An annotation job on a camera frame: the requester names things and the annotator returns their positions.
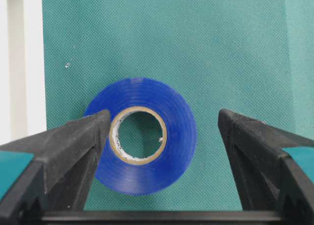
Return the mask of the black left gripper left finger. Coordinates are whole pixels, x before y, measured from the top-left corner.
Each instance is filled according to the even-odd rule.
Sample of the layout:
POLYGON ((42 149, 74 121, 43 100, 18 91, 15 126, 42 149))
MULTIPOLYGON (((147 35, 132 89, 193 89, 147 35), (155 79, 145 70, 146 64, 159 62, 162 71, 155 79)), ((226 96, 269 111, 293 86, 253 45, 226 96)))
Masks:
POLYGON ((1 224, 20 224, 27 212, 81 211, 109 129, 102 110, 1 145, 1 224))

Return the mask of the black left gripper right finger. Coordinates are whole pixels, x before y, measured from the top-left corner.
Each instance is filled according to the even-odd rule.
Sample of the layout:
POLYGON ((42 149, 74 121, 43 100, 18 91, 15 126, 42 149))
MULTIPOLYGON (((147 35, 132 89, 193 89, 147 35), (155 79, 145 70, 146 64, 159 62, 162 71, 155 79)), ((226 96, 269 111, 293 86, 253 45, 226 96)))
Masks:
POLYGON ((314 223, 314 182, 290 150, 314 148, 311 139, 221 109, 218 128, 242 209, 279 211, 290 224, 314 223))

